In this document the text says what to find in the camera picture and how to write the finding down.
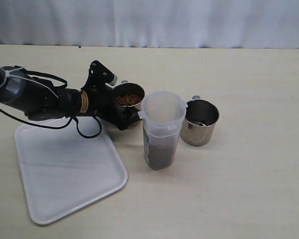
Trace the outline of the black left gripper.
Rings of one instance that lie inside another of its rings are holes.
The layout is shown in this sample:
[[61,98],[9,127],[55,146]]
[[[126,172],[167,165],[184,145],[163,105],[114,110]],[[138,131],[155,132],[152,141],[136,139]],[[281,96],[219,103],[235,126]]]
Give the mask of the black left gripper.
[[99,117],[119,130],[126,130],[141,121],[140,110],[115,106],[112,91],[119,92],[128,83],[127,80],[122,80],[114,85],[116,80],[114,73],[95,60],[91,63],[87,81],[80,90],[66,88],[65,85],[55,87],[49,83],[52,91],[43,97],[43,105],[25,115],[32,121]]

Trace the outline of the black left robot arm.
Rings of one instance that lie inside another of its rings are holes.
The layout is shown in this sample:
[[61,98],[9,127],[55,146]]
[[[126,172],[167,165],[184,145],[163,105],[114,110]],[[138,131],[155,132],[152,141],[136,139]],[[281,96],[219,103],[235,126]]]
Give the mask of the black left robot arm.
[[101,62],[90,64],[84,86],[77,90],[48,73],[20,66],[0,67],[0,103],[22,111],[31,121],[98,117],[119,130],[138,123],[138,109],[122,109],[116,102],[117,76]]

